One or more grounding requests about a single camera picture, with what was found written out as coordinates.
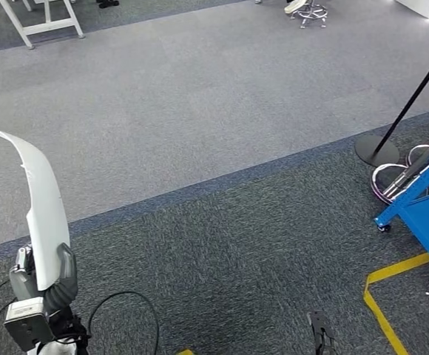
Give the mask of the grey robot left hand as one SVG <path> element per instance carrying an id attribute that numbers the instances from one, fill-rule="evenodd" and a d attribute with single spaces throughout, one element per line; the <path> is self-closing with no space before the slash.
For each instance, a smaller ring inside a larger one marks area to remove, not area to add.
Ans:
<path id="1" fill-rule="evenodd" d="M 46 290 L 38 290 L 33 252 L 30 243 L 20 248 L 15 264 L 10 269 L 10 283 L 19 301 L 42 297 L 44 309 L 54 314 L 70 305 L 78 294 L 76 257 L 71 248 L 62 243 L 57 248 L 61 261 L 57 281 Z"/>

